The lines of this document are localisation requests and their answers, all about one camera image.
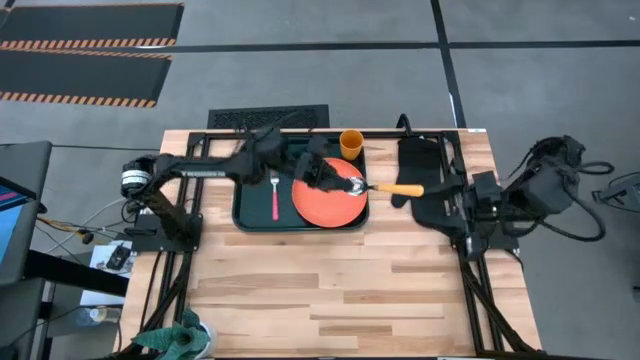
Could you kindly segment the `orange plate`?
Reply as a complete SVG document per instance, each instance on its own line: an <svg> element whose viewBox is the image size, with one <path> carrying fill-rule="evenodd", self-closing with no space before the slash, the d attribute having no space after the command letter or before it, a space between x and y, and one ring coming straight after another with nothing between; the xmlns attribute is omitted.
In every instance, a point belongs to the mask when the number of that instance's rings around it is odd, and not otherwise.
<svg viewBox="0 0 640 360"><path fill-rule="evenodd" d="M341 228L355 225L368 203L368 195L349 195L339 190L323 192L311 188L301 180L292 185L292 201L299 215L322 228Z"/></svg>

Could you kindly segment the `white plant pot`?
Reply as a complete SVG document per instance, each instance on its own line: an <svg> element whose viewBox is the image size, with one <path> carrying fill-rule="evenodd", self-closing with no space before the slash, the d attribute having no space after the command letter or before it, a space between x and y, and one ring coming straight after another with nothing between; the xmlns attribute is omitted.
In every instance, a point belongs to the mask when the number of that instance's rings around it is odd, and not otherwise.
<svg viewBox="0 0 640 360"><path fill-rule="evenodd" d="M194 360L210 358L218 342L218 333L215 328L208 326L204 322L200 323L200 328L207 333L207 335L209 336L209 341L206 343L205 347L194 357Z"/></svg>

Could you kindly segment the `grey monitor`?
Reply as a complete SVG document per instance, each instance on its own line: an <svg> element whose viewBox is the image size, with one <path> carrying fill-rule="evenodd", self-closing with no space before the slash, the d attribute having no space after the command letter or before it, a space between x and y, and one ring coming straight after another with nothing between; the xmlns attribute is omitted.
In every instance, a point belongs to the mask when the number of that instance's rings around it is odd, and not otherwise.
<svg viewBox="0 0 640 360"><path fill-rule="evenodd" d="M23 277L51 150L52 144L49 141L0 147L0 178L35 194L33 200L22 206L8 238L6 251L0 261L0 286L17 282Z"/></svg>

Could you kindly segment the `black oven mitt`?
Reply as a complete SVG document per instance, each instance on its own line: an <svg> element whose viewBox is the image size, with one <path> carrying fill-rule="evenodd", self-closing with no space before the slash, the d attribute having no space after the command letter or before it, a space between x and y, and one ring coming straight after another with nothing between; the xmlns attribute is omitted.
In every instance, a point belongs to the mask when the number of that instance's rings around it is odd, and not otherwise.
<svg viewBox="0 0 640 360"><path fill-rule="evenodd" d="M410 137L398 142L399 172L397 185L418 184L424 188L437 186L440 180L439 146L429 140ZM391 205L402 208L411 203L414 220L421 226L445 232L448 224L445 219L444 200L439 195L426 195L420 198L393 195Z"/></svg>

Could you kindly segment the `black mat with hazard stripes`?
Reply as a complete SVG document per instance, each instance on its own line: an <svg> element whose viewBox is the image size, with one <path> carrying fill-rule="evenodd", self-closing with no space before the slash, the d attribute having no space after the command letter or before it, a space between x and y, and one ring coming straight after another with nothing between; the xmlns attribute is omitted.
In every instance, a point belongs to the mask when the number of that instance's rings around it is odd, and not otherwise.
<svg viewBox="0 0 640 360"><path fill-rule="evenodd" d="M0 47L0 100L153 108L171 63L163 54Z"/></svg>
<svg viewBox="0 0 640 360"><path fill-rule="evenodd" d="M129 3L0 9L0 47L18 49L171 46L185 5Z"/></svg>

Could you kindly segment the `fork with pink handle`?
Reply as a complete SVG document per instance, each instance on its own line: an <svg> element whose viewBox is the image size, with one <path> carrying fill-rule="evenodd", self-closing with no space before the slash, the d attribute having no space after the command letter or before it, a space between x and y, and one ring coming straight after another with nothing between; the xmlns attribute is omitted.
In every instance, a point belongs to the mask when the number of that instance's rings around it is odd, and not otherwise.
<svg viewBox="0 0 640 360"><path fill-rule="evenodd" d="M270 171L270 183L272 186L272 220L279 220L279 200L278 200L278 184L279 177L275 170Z"/></svg>

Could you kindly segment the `white paper sheet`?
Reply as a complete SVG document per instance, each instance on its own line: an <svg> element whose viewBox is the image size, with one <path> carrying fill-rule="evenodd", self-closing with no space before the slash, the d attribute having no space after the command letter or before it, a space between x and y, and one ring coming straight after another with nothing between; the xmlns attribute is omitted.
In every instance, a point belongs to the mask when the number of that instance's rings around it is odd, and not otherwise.
<svg viewBox="0 0 640 360"><path fill-rule="evenodd" d="M131 242L122 240L112 241L107 245L96 245L93 248L89 266L91 268L99 269L129 279L135 260L135 257L133 255L129 256L120 270L111 270L106 266L111 255L116 250L116 247L120 245L127 249L131 249L132 247ZM91 290L83 290L80 298L81 306L117 306L123 305L124 302L125 298L123 296L110 295Z"/></svg>

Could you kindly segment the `spoon with orange handle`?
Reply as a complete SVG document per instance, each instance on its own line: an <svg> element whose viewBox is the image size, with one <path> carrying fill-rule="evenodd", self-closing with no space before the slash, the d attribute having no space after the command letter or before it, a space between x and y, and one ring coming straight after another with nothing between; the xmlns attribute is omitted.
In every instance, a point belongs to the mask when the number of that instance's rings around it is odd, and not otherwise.
<svg viewBox="0 0 640 360"><path fill-rule="evenodd" d="M352 189L348 194L359 196L369 191L385 192L407 197L421 197L425 194L421 185L368 184L363 178L351 177Z"/></svg>

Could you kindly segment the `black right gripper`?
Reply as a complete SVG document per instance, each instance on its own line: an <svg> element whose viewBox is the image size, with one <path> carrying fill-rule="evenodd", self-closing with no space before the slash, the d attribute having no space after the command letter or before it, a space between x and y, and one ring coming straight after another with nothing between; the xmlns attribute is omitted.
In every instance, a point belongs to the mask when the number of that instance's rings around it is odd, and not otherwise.
<svg viewBox="0 0 640 360"><path fill-rule="evenodd" d="M472 176L473 183L465 194L466 210L472 220L495 220L501 205L501 186L492 171L477 173ZM442 183L425 188L424 197L430 199L448 200L458 195L462 196L461 188L465 184L465 177L450 175Z"/></svg>

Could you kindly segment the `black floor vent grille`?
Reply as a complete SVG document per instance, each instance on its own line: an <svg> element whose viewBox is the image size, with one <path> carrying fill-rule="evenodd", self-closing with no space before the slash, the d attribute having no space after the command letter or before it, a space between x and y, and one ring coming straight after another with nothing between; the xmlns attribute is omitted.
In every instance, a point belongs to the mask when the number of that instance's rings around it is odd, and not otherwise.
<svg viewBox="0 0 640 360"><path fill-rule="evenodd" d="M208 129L237 129L247 126L258 129L277 123L283 128L329 128L328 105L298 105L280 107L212 109L208 114Z"/></svg>

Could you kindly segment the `green leafy plant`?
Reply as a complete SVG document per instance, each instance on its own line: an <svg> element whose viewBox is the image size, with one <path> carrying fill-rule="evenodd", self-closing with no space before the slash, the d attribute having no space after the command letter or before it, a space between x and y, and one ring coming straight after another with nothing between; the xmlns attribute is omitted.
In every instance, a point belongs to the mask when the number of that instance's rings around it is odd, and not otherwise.
<svg viewBox="0 0 640 360"><path fill-rule="evenodd" d="M200 328L200 323L200 317L190 307L186 307L181 322L174 322L168 328L140 333L132 342L158 351L158 360L194 360L209 341L209 336Z"/></svg>

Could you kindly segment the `orange cup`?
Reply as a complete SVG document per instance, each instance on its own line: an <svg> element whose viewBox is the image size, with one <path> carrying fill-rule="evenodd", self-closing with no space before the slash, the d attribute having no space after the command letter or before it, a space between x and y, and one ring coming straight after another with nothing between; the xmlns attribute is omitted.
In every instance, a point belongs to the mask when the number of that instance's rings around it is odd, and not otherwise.
<svg viewBox="0 0 640 360"><path fill-rule="evenodd" d="M348 129L341 133L339 137L341 155L345 160L355 160L361 150L364 143L364 136L361 132Z"/></svg>

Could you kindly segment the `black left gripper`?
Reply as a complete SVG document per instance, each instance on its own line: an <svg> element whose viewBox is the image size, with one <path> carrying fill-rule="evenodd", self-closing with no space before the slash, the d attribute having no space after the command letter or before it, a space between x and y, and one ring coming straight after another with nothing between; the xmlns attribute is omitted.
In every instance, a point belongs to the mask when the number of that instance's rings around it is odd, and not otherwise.
<svg viewBox="0 0 640 360"><path fill-rule="evenodd" d="M350 192L353 189L353 181L350 177L341 176L321 156L310 152L303 152L298 157L294 178L324 192Z"/></svg>

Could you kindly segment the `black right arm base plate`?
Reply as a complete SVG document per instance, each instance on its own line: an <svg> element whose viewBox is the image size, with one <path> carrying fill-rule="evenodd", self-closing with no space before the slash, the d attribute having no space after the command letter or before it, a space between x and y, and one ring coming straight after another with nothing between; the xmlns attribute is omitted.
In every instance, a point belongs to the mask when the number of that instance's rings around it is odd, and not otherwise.
<svg viewBox="0 0 640 360"><path fill-rule="evenodd" d="M517 239L503 231L500 222L477 222L461 237L451 241L452 247L467 262L477 261L488 250L516 250Z"/></svg>

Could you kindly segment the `dark green tray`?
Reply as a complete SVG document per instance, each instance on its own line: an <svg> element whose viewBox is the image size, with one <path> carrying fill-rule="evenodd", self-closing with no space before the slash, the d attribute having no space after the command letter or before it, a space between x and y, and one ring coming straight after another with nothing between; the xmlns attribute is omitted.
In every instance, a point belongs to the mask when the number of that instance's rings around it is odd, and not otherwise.
<svg viewBox="0 0 640 360"><path fill-rule="evenodd" d="M257 185L237 185L232 202L232 220L246 232L308 232L316 230L355 230L366 223L369 205L359 222L349 227L322 228L304 220L292 201L292 185L295 180L281 175L278 184L279 220L272 220L272 186L268 178Z"/></svg>

